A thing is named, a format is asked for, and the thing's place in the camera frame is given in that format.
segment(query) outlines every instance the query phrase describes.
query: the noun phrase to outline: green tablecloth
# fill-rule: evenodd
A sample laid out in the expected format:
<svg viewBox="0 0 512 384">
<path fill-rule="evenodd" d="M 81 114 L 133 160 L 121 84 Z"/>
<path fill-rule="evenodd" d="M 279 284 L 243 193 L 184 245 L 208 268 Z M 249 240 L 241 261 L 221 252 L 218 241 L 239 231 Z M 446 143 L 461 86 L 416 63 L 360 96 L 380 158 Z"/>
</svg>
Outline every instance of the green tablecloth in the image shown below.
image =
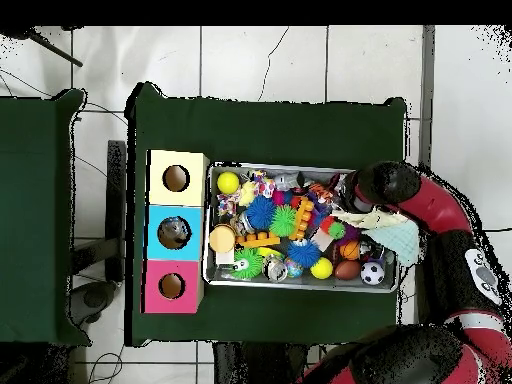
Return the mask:
<svg viewBox="0 0 512 384">
<path fill-rule="evenodd" d="M 385 105 L 247 103 L 164 98 L 150 83 L 137 85 L 125 111 L 130 119 L 127 232 L 134 234 L 133 245 L 127 246 L 127 256 L 134 255 L 127 263 L 127 296 L 133 291 L 127 298 L 132 320 L 131 329 L 126 322 L 127 340 L 336 343 L 393 324 L 396 293 L 250 287 L 207 286 L 195 315 L 141 314 L 145 152 L 167 149 L 202 152 L 211 161 L 358 169 L 403 158 L 405 111 L 398 98 Z"/>
<path fill-rule="evenodd" d="M 0 341 L 88 343 L 65 310 L 70 124 L 83 97 L 0 98 Z"/>
</svg>

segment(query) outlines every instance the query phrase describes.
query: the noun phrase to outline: round hole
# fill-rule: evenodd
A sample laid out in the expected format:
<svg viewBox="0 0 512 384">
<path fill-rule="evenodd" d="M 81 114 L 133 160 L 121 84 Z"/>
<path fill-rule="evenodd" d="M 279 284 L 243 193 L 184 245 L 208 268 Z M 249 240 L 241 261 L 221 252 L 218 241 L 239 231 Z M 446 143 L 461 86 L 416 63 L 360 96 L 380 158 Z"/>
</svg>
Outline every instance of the round hole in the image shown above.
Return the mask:
<svg viewBox="0 0 512 384">
<path fill-rule="evenodd" d="M 158 282 L 158 289 L 167 299 L 177 299 L 185 292 L 185 280 L 179 274 L 167 274 Z"/>
<path fill-rule="evenodd" d="M 190 184 L 190 174 L 185 167 L 172 165 L 164 171 L 162 181 L 167 190 L 180 192 Z"/>
<path fill-rule="evenodd" d="M 158 226 L 158 241 L 166 249 L 182 249 L 186 246 L 192 231 L 188 222 L 180 216 L 165 218 Z"/>
</svg>

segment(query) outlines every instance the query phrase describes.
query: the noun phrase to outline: orange ball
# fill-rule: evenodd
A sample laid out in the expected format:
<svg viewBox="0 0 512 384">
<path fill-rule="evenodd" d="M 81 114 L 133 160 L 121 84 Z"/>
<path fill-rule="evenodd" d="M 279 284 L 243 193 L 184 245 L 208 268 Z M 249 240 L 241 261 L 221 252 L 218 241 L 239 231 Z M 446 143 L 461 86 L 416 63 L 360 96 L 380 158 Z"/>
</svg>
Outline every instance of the orange ball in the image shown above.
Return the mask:
<svg viewBox="0 0 512 384">
<path fill-rule="evenodd" d="M 359 242 L 351 240 L 340 246 L 340 253 L 345 259 L 355 261 L 359 259 Z"/>
</svg>

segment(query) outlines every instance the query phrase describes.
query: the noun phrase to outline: yellow box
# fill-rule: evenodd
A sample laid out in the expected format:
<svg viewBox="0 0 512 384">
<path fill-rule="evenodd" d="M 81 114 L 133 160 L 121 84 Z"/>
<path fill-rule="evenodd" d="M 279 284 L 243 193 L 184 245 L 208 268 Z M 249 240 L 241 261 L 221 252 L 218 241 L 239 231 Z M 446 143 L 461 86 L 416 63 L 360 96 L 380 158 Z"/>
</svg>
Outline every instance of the yellow box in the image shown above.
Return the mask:
<svg viewBox="0 0 512 384">
<path fill-rule="evenodd" d="M 205 155 L 171 150 L 151 150 L 150 158 L 150 181 L 146 181 L 146 184 L 149 183 L 150 204 L 199 207 L 204 205 L 206 168 L 209 164 Z M 176 171 L 177 174 L 186 175 L 186 185 L 180 191 L 171 191 L 164 184 L 164 174 L 168 169 Z"/>
</svg>

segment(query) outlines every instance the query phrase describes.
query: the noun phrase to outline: gray tray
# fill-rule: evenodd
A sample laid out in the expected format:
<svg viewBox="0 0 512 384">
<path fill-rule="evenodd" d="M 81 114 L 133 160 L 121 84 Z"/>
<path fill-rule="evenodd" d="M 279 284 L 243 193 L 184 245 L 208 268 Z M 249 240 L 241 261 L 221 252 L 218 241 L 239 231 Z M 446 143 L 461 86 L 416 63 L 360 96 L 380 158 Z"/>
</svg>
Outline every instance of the gray tray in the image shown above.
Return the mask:
<svg viewBox="0 0 512 384">
<path fill-rule="evenodd" d="M 211 164 L 209 167 L 207 178 L 209 179 L 211 202 L 210 207 L 206 211 L 206 231 L 204 240 L 204 252 L 202 261 L 202 274 L 203 279 L 212 285 L 222 286 L 245 286 L 245 287 L 267 287 L 279 289 L 295 289 L 295 290 L 328 290 L 328 291 L 352 291 L 352 292 L 371 292 L 371 293 L 390 293 L 394 291 L 398 285 L 398 263 L 394 260 L 391 264 L 385 263 L 384 271 L 385 277 L 381 284 L 378 286 L 369 286 L 361 280 L 360 277 L 348 281 L 341 281 L 331 276 L 325 280 L 319 280 L 309 270 L 304 270 L 304 273 L 299 278 L 286 278 L 282 283 L 272 283 L 262 274 L 250 281 L 234 279 L 234 277 L 226 278 L 226 270 L 222 270 L 215 265 L 215 253 L 209 247 L 209 234 L 211 230 L 219 223 L 217 214 L 217 178 L 220 173 L 224 171 L 231 171 L 235 174 L 241 175 L 247 173 L 251 169 L 263 170 L 267 172 L 267 176 L 274 177 L 279 174 L 294 173 L 301 171 L 306 178 L 311 178 L 321 183 L 329 182 L 334 173 L 340 172 L 346 175 L 352 171 L 345 169 L 330 169 L 330 168 L 308 168 L 308 167 L 292 167 L 292 166 L 278 166 L 278 165 L 262 165 L 262 164 L 249 164 L 241 163 L 240 166 L 223 166 L 221 162 Z M 283 244 L 277 246 L 270 246 L 275 250 L 283 250 Z"/>
</svg>

